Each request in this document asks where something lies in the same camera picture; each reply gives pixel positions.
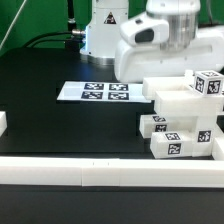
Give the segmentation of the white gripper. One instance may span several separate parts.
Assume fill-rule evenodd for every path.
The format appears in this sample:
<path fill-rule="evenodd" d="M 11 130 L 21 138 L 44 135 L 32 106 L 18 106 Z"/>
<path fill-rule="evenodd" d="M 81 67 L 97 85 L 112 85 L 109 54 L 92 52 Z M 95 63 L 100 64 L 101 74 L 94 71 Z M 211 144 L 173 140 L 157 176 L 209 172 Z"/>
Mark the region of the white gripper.
<path fill-rule="evenodd" d="M 120 82 L 224 68 L 224 25 L 199 28 L 191 15 L 142 13 L 120 27 L 114 73 Z"/>

